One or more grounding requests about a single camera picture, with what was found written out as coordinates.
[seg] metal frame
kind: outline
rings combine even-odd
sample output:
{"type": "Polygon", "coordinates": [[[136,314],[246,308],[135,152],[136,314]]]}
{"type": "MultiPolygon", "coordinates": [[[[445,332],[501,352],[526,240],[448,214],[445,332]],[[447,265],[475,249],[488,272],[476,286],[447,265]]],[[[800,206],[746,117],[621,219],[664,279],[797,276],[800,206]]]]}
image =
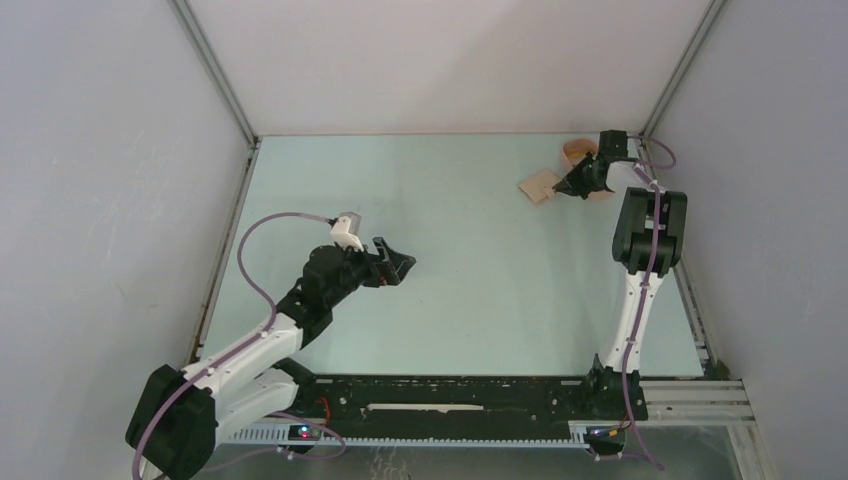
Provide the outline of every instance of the metal frame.
{"type": "Polygon", "coordinates": [[[665,88],[663,88],[660,98],[657,99],[654,109],[648,116],[645,127],[642,128],[642,133],[644,135],[653,135],[656,131],[663,115],[665,115],[666,110],[668,110],[668,105],[674,98],[674,94],[677,93],[677,88],[689,72],[689,67],[692,66],[692,63],[695,61],[695,57],[698,56],[698,53],[701,51],[701,47],[704,45],[704,41],[709,36],[716,24],[716,21],[721,15],[721,12],[724,10],[724,7],[729,1],[730,0],[712,0],[710,2],[710,5],[704,12],[704,16],[701,18],[701,22],[698,24],[698,27],[695,28],[695,33],[692,34],[692,38],[689,39],[689,43],[683,50],[683,55],[677,62],[677,66],[674,67],[671,78],[668,79],[668,83],[666,83],[665,88]]]}
{"type": "MultiPolygon", "coordinates": [[[[169,0],[176,16],[184,26],[192,45],[207,68],[210,77],[222,95],[227,107],[238,123],[239,129],[252,151],[248,166],[245,170],[242,184],[233,208],[228,230],[222,241],[221,256],[218,260],[213,277],[210,279],[209,296],[201,312],[197,336],[191,354],[197,355],[202,348],[202,338],[208,328],[207,319],[211,318],[214,303],[221,287],[223,271],[234,241],[234,232],[244,206],[248,185],[253,174],[255,159],[258,154],[259,138],[247,119],[238,98],[230,85],[197,17],[191,8],[189,0],[169,0]]],[[[688,73],[698,53],[701,51],[706,38],[713,30],[718,18],[724,11],[728,0],[713,0],[706,9],[701,22],[687,44],[683,55],[675,67],[668,83],[655,104],[643,133],[653,134],[661,122],[670,102],[674,98],[680,84],[688,73]]],[[[651,158],[650,146],[642,146],[640,158],[651,158]]],[[[698,349],[704,365],[705,373],[715,367],[719,358],[719,350],[715,335],[708,319],[704,318],[698,308],[698,302],[692,286],[689,270],[686,267],[685,255],[675,269],[678,288],[684,299],[687,317],[692,328],[693,341],[698,349]]],[[[640,422],[641,425],[651,426],[726,426],[731,439],[741,478],[743,480],[771,480],[774,478],[768,455],[760,438],[753,411],[748,402],[744,385],[741,381],[712,381],[712,380],[643,380],[642,388],[648,407],[649,418],[640,422]]],[[[258,422],[248,429],[237,433],[229,443],[274,445],[280,443],[281,434],[287,422],[269,420],[258,422]]],[[[393,439],[394,445],[409,446],[476,446],[476,447],[552,447],[552,448],[585,448],[583,434],[591,426],[604,426],[604,422],[570,422],[573,440],[568,441],[512,441],[512,442],[461,442],[448,440],[406,441],[393,439]]],[[[382,446],[388,439],[349,439],[351,445],[382,446]]],[[[157,475],[154,468],[143,468],[144,478],[154,478],[157,475]]]]}
{"type": "Polygon", "coordinates": [[[177,19],[185,29],[189,41],[200,56],[201,62],[209,72],[212,82],[223,97],[224,102],[226,103],[227,108],[229,108],[230,113],[232,113],[235,118],[236,123],[238,123],[242,135],[244,135],[248,145],[255,147],[259,141],[258,137],[256,136],[253,127],[250,126],[250,121],[248,121],[247,115],[244,113],[244,109],[242,108],[241,103],[239,103],[238,97],[236,96],[232,85],[230,85],[230,81],[227,80],[227,75],[224,73],[224,69],[221,67],[218,57],[215,56],[215,52],[212,50],[209,40],[203,33],[203,29],[200,27],[200,22],[194,14],[194,9],[191,8],[188,0],[169,0],[169,2],[171,7],[174,9],[177,19]]]}
{"type": "Polygon", "coordinates": [[[203,343],[206,339],[206,334],[209,331],[209,320],[212,318],[212,313],[215,311],[215,304],[218,301],[218,293],[221,291],[221,283],[224,280],[224,270],[227,266],[227,260],[230,258],[230,251],[233,248],[233,243],[235,242],[236,229],[238,228],[238,222],[241,219],[241,213],[244,209],[244,201],[247,198],[248,186],[250,185],[250,181],[253,179],[253,171],[256,167],[256,158],[259,156],[259,148],[261,145],[262,142],[258,142],[250,149],[247,164],[245,165],[244,174],[241,179],[241,184],[236,192],[230,221],[227,222],[227,230],[225,231],[223,238],[221,238],[221,256],[218,257],[218,261],[215,263],[215,269],[209,277],[209,283],[206,288],[209,295],[206,297],[206,301],[201,304],[200,315],[194,329],[197,333],[192,339],[186,363],[196,362],[200,352],[203,350],[203,343]]]}

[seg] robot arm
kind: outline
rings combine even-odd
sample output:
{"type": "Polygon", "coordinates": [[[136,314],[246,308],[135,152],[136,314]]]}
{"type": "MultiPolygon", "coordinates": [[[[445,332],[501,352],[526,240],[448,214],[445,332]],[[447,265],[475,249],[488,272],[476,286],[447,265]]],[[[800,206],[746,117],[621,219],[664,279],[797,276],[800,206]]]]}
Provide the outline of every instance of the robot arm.
{"type": "Polygon", "coordinates": [[[613,259],[625,270],[619,322],[600,366],[621,372],[624,352],[632,344],[626,365],[629,374],[639,370],[642,337],[657,290],[680,260],[687,199],[683,193],[662,189],[636,159],[628,158],[627,140],[624,131],[601,132],[598,154],[588,153],[554,190],[586,199],[591,192],[626,189],[612,247],[613,259]],[[660,192],[659,218],[654,218],[656,191],[660,192]],[[655,223],[659,229],[656,259],[646,276],[655,223]],[[639,308],[643,286],[645,298],[639,308]]]}
{"type": "Polygon", "coordinates": [[[359,220],[343,213],[333,221],[335,245],[312,251],[303,275],[277,303],[274,319],[181,371],[164,365],[153,372],[127,429],[127,443],[137,448],[165,401],[198,375],[156,424],[143,451],[172,480],[196,474],[233,433],[297,403],[304,382],[297,370],[305,369],[283,360],[320,335],[333,320],[333,307],[360,286],[399,285],[415,265],[414,257],[392,250],[380,237],[374,239],[377,253],[369,253],[356,235],[359,220]]]}

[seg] metal bracket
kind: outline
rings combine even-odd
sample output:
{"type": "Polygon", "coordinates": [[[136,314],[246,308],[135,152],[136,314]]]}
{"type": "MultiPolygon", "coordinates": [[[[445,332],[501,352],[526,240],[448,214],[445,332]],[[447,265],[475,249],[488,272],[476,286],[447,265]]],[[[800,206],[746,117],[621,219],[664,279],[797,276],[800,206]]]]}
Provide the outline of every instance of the metal bracket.
{"type": "MultiPolygon", "coordinates": [[[[740,381],[643,380],[648,419],[640,426],[755,426],[740,381]]],[[[604,427],[617,421],[577,420],[571,426],[604,427]]]]}

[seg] wire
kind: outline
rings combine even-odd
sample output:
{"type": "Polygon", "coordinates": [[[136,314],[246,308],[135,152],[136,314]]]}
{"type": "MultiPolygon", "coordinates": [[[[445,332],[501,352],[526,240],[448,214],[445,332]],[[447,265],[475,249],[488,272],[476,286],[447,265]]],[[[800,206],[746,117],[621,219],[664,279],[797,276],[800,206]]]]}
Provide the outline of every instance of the wire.
{"type": "Polygon", "coordinates": [[[344,438],[342,438],[342,436],[339,435],[338,433],[334,432],[333,430],[330,430],[329,428],[327,428],[323,425],[319,425],[317,423],[310,422],[309,420],[306,420],[305,418],[300,418],[296,415],[292,415],[291,413],[286,413],[286,412],[276,412],[276,413],[272,413],[269,416],[270,417],[276,417],[276,418],[287,418],[289,420],[294,420],[297,423],[302,423],[302,424],[308,425],[312,428],[321,430],[322,432],[326,433],[327,435],[338,440],[339,444],[341,445],[340,449],[338,449],[337,451],[335,451],[333,453],[329,453],[327,455],[306,455],[306,454],[303,454],[303,453],[292,452],[290,450],[286,450],[285,448],[280,447],[280,448],[282,448],[282,450],[284,452],[288,453],[290,456],[297,457],[297,458],[303,458],[303,459],[306,459],[306,460],[330,460],[330,459],[333,459],[333,458],[340,457],[345,452],[345,450],[347,450],[347,443],[344,441],[344,438]]]}
{"type": "Polygon", "coordinates": [[[642,448],[645,460],[651,462],[651,465],[659,471],[665,471],[665,467],[651,455],[648,446],[642,439],[642,434],[639,433],[639,427],[636,425],[636,417],[633,415],[633,405],[630,403],[630,391],[627,381],[627,361],[630,359],[630,352],[633,350],[633,344],[636,342],[636,333],[639,331],[639,325],[642,323],[642,312],[645,310],[645,301],[648,298],[648,287],[650,287],[651,271],[654,269],[654,263],[657,260],[657,245],[660,239],[660,203],[662,202],[662,193],[656,182],[651,182],[650,187],[654,190],[654,222],[651,234],[651,254],[648,257],[648,267],[645,270],[645,277],[642,280],[642,293],[639,295],[639,305],[636,307],[636,319],[633,321],[633,330],[630,333],[630,338],[627,341],[627,347],[624,349],[624,357],[621,359],[621,386],[624,391],[624,406],[627,409],[627,418],[630,419],[631,430],[639,446],[642,448]]]}
{"type": "Polygon", "coordinates": [[[316,402],[321,402],[324,404],[324,425],[330,424],[330,402],[327,401],[326,397],[319,397],[316,402]]]}
{"type": "MultiPolygon", "coordinates": [[[[324,397],[321,397],[321,398],[323,399],[323,401],[326,404],[327,399],[324,398],[324,397]]],[[[329,412],[330,411],[328,409],[327,410],[327,418],[328,419],[329,419],[329,412]]],[[[329,460],[331,458],[336,458],[336,457],[341,456],[345,452],[345,450],[347,450],[347,443],[345,443],[344,438],[341,435],[339,435],[338,433],[334,432],[333,430],[330,430],[326,426],[318,425],[317,423],[312,423],[309,420],[297,417],[295,415],[292,415],[292,414],[286,413],[286,412],[276,412],[276,413],[272,413],[269,416],[277,417],[277,418],[287,418],[289,420],[294,420],[297,423],[302,423],[304,425],[309,425],[312,428],[317,428],[318,430],[321,430],[322,432],[326,433],[327,435],[330,435],[331,437],[338,440],[339,444],[341,444],[341,449],[339,449],[338,451],[333,452],[331,454],[327,454],[327,455],[305,455],[305,454],[302,454],[302,453],[293,452],[293,451],[291,451],[287,448],[284,448],[282,446],[257,448],[256,450],[251,450],[247,453],[244,453],[243,455],[239,455],[236,458],[233,458],[231,460],[227,460],[224,463],[219,463],[218,465],[215,465],[215,466],[212,466],[212,467],[206,467],[203,470],[201,470],[200,473],[217,472],[217,471],[223,470],[227,467],[231,467],[231,466],[241,462],[242,460],[246,460],[250,457],[254,457],[256,455],[263,455],[263,454],[266,454],[266,453],[285,453],[289,457],[303,458],[305,460],[329,460]]]]}
{"type": "Polygon", "coordinates": [[[670,168],[673,168],[675,165],[677,165],[677,156],[674,155],[674,152],[671,150],[671,148],[669,148],[668,145],[657,140],[656,138],[649,137],[647,135],[630,135],[627,138],[630,138],[630,139],[633,139],[633,140],[642,140],[643,142],[648,142],[648,143],[653,143],[653,144],[659,146],[660,148],[662,148],[663,150],[665,150],[666,153],[668,153],[668,156],[671,158],[671,163],[668,164],[668,165],[655,165],[651,162],[646,162],[644,160],[634,159],[635,163],[638,163],[639,165],[644,165],[646,167],[654,167],[654,168],[659,169],[659,170],[668,170],[670,168]]]}
{"type": "Polygon", "coordinates": [[[619,433],[623,432],[624,430],[627,430],[628,428],[630,428],[631,425],[633,425],[633,422],[630,421],[630,419],[627,417],[627,414],[624,414],[624,418],[622,418],[621,421],[618,422],[617,427],[608,428],[606,430],[596,428],[596,429],[592,430],[589,434],[592,435],[592,436],[598,436],[598,437],[600,437],[600,436],[612,437],[612,436],[618,435],[619,433]]]}
{"type": "MultiPolygon", "coordinates": [[[[668,145],[660,142],[659,140],[648,137],[644,135],[632,135],[628,138],[631,139],[639,139],[643,141],[648,141],[655,143],[662,147],[666,152],[668,152],[671,157],[671,164],[669,165],[654,165],[650,162],[645,162],[642,160],[637,161],[636,163],[639,165],[654,167],[657,169],[669,169],[677,165],[677,156],[674,152],[669,148],[668,145]]],[[[654,221],[653,228],[651,229],[651,253],[648,257],[648,266],[645,269],[645,276],[642,279],[642,292],[639,295],[639,304],[636,308],[636,318],[633,322],[633,329],[630,332],[630,338],[627,339],[627,347],[624,349],[624,356],[621,359],[621,384],[622,389],[624,391],[624,406],[627,410],[626,420],[629,420],[627,427],[624,429],[630,429],[633,431],[633,436],[636,437],[636,441],[639,442],[639,447],[642,449],[642,454],[618,454],[618,455],[598,455],[595,453],[592,447],[589,447],[589,452],[595,456],[595,461],[600,460],[618,460],[621,458],[640,458],[650,462],[657,470],[665,471],[665,467],[651,455],[650,450],[648,450],[648,446],[645,444],[645,441],[642,439],[642,434],[639,432],[639,427],[636,425],[636,418],[633,415],[633,405],[630,402],[630,391],[629,384],[627,382],[627,361],[630,359],[630,352],[633,349],[633,345],[636,342],[636,334],[639,331],[639,326],[642,323],[642,313],[645,310],[645,301],[648,297],[648,287],[650,287],[650,279],[651,279],[651,271],[654,269],[654,263],[657,260],[657,248],[659,244],[660,230],[659,230],[659,219],[660,219],[660,204],[662,203],[662,192],[660,191],[660,187],[657,182],[651,178],[643,169],[634,167],[634,171],[639,175],[639,177],[648,184],[649,188],[654,191],[654,221]]]]}
{"type": "Polygon", "coordinates": [[[263,218],[259,219],[256,223],[254,223],[253,225],[248,227],[247,231],[244,233],[244,236],[241,238],[241,242],[239,242],[239,248],[238,248],[238,252],[236,254],[236,259],[238,260],[239,271],[241,272],[245,281],[247,281],[248,285],[250,285],[251,288],[253,288],[256,291],[256,293],[259,294],[259,296],[261,296],[263,299],[265,299],[266,302],[268,302],[268,305],[271,308],[271,316],[268,318],[268,321],[262,327],[261,332],[255,334],[255,335],[252,335],[250,338],[246,339],[244,342],[236,345],[229,352],[226,352],[223,355],[221,355],[221,357],[219,359],[215,360],[214,362],[212,362],[209,365],[208,369],[201,370],[200,372],[195,374],[193,377],[189,378],[188,381],[186,381],[185,383],[180,385],[180,387],[177,388],[177,390],[174,391],[174,393],[172,393],[171,396],[168,397],[168,399],[165,400],[162,403],[162,405],[159,407],[159,409],[156,410],[156,413],[150,419],[150,423],[147,424],[147,427],[144,429],[144,432],[142,432],[141,438],[138,441],[138,445],[136,445],[136,448],[135,448],[135,454],[133,455],[133,462],[132,462],[133,480],[142,480],[142,478],[141,478],[141,456],[142,456],[142,453],[144,452],[145,447],[147,447],[147,442],[150,441],[150,436],[153,434],[153,430],[156,429],[156,426],[162,420],[162,417],[165,416],[165,413],[168,411],[168,409],[171,408],[171,406],[173,406],[174,403],[176,403],[177,399],[180,398],[180,396],[183,393],[185,393],[189,388],[191,388],[195,383],[200,381],[201,378],[203,378],[205,375],[208,375],[208,372],[210,370],[218,368],[219,366],[221,366],[223,363],[225,363],[229,359],[233,358],[234,356],[238,355],[239,353],[244,351],[249,346],[253,345],[254,342],[256,342],[257,340],[262,338],[262,333],[267,332],[268,330],[270,330],[274,326],[274,323],[277,320],[277,305],[274,303],[274,300],[271,298],[271,296],[268,295],[268,293],[265,290],[263,290],[262,287],[257,285],[256,282],[254,282],[253,279],[250,278],[250,275],[247,274],[247,270],[245,270],[245,268],[244,268],[244,262],[242,261],[242,254],[244,252],[244,246],[247,243],[247,239],[250,237],[250,234],[253,233],[254,230],[256,230],[257,227],[259,227],[260,225],[262,225],[266,222],[269,222],[269,221],[274,220],[276,218],[282,218],[282,217],[300,217],[300,218],[305,218],[307,220],[315,220],[315,221],[318,221],[318,222],[321,222],[321,223],[326,223],[326,224],[331,223],[331,220],[329,218],[321,217],[321,216],[318,216],[318,215],[311,215],[311,214],[308,214],[308,213],[299,213],[299,212],[281,212],[281,213],[275,213],[273,215],[268,215],[267,217],[263,217],[263,218]]]}

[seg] enclosure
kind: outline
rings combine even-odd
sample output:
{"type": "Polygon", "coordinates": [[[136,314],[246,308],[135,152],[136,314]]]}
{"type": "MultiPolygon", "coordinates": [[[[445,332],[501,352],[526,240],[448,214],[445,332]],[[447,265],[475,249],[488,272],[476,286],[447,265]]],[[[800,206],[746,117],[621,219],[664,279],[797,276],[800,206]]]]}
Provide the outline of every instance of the enclosure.
{"type": "MultiPolygon", "coordinates": [[[[293,356],[326,401],[326,420],[308,418],[344,434],[344,456],[269,453],[198,478],[840,477],[848,6],[65,3],[2,19],[8,478],[126,478],[124,435],[151,372],[203,361],[267,317],[237,247],[281,211],[354,212],[363,242],[385,237],[417,261],[402,285],[351,294],[293,356]],[[615,332],[610,244],[626,200],[534,205],[517,185],[564,176],[563,144],[609,130],[649,137],[625,147],[643,163],[668,161],[650,139],[669,145],[675,168],[648,171],[688,196],[683,257],[637,352],[637,425],[665,473],[593,462],[589,436],[623,421],[538,426],[556,423],[552,399],[615,332]],[[439,418],[473,413],[438,405],[345,423],[415,379],[464,400],[386,402],[479,407],[508,432],[450,430],[439,418]],[[487,396],[453,393],[457,379],[487,396]]],[[[332,243],[312,223],[270,222],[245,245],[275,301],[332,243]]],[[[209,465],[316,443],[291,425],[260,418],[209,465]]],[[[338,448],[317,443],[311,454],[338,448]]]]}

